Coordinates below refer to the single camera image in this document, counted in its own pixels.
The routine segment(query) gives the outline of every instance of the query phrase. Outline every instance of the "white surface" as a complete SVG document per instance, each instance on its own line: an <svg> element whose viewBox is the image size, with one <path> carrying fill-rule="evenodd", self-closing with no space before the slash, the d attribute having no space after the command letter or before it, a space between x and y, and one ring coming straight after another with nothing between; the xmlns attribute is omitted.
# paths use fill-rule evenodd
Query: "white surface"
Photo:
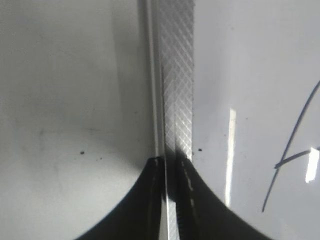
<svg viewBox="0 0 320 240"><path fill-rule="evenodd" d="M138 2L0 0L0 239L74 239L153 155Z"/></svg>
<svg viewBox="0 0 320 240"><path fill-rule="evenodd" d="M284 165L264 198L297 118L320 78L320 2L197 0L193 162L225 199L230 110L236 112L230 208L276 240L320 236L320 176L308 155ZM320 92L287 156L320 146Z"/></svg>

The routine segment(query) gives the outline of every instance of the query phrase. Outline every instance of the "metal strip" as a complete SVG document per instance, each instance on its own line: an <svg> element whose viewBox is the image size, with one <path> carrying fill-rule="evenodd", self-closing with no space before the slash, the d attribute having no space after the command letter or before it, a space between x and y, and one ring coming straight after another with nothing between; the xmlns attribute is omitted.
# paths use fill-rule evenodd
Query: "metal strip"
<svg viewBox="0 0 320 240"><path fill-rule="evenodd" d="M168 239L179 239L175 185L175 155L192 159L194 0L158 1L160 65L164 100Z"/></svg>

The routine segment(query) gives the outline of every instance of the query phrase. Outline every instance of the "black line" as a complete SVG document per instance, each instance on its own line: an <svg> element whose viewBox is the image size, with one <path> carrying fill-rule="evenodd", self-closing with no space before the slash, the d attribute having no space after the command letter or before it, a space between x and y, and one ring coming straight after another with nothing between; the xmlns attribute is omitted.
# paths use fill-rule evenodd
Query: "black line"
<svg viewBox="0 0 320 240"><path fill-rule="evenodd" d="M280 163L285 159L285 157L286 157L286 155L287 155L287 152L288 152L288 150L289 150L289 147L290 147L290 145L291 145L291 143L292 143L292 141L293 141L293 139L294 139L294 137L295 137L295 135L296 135L296 132L297 132L297 130L298 130L298 128L299 128L299 125L300 125L302 119L304 118L304 115L305 115L305 113L306 113L306 111L307 111L307 109L308 109L308 106L309 106L310 102L312 101L313 97L315 96L315 94L316 94L319 86L320 86L320 81L318 81L318 83L315 85L315 87L313 88L310 96L308 97L308 100L307 100L306 103L304 104L304 107L303 107L303 109L302 109L302 111L301 111L301 113L300 113L300 115L299 115L299 117L298 117L298 119L297 119L297 121L296 121L296 123L295 123L295 126L294 126L294 128L293 128L293 131L292 131L291 136L290 136L290 138L289 138L289 141L287 142L286 147L285 147L285 149L284 149L284 151L283 151L283 154L282 154ZM274 175L273 175L273 178L272 178L271 184L270 184L270 186L269 186L268 192L266 193L266 196L265 196L265 198L264 198L264 202L263 202L263 206L262 206L262 212L265 211L268 198L269 198L270 193L271 193L271 190L272 190L272 188L273 188L273 186L274 186L274 184L275 184L275 181L276 181L276 178L277 178L277 176L278 176L279 170L280 170L280 167L276 169L276 171L275 171L275 173L274 173Z"/></svg>
<svg viewBox="0 0 320 240"><path fill-rule="evenodd" d="M309 154L310 152L311 152L311 150L309 149L309 150L301 151L301 152L299 152L299 153L297 153L297 154L295 154L295 155L292 155L292 156L284 159L283 161L277 163L277 164L274 166L274 169L278 169L278 168L280 168L282 165L284 165L284 164L286 164L286 163L289 163L289 162L291 162L292 160L295 160L295 159L297 159L297 158L300 158L300 157L302 157L302 156L304 156L304 155L307 155L307 154Z"/></svg>

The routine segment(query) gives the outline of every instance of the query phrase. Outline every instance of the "glossy white surface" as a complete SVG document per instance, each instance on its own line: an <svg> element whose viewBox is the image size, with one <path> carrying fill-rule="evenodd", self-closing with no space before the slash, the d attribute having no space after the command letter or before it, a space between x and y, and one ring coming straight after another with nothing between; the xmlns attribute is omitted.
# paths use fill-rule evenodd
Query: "glossy white surface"
<svg viewBox="0 0 320 240"><path fill-rule="evenodd" d="M74 239L153 155L139 5L0 0L0 239Z"/></svg>
<svg viewBox="0 0 320 240"><path fill-rule="evenodd" d="M320 79L319 12L316 0L197 0L195 5L194 165L222 201L231 182L230 208L275 240L320 236L320 176L306 183L308 155L281 168L261 212L274 165ZM319 103L320 92L288 157L320 146Z"/></svg>

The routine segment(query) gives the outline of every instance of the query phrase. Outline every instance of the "diamond pattern texture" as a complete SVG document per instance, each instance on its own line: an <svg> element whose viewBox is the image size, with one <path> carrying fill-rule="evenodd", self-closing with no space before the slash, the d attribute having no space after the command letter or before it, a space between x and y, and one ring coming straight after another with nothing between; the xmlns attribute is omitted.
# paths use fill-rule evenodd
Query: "diamond pattern texture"
<svg viewBox="0 0 320 240"><path fill-rule="evenodd" d="M159 0L165 147L192 159L194 0ZM167 201L168 237L179 239L176 204Z"/></svg>

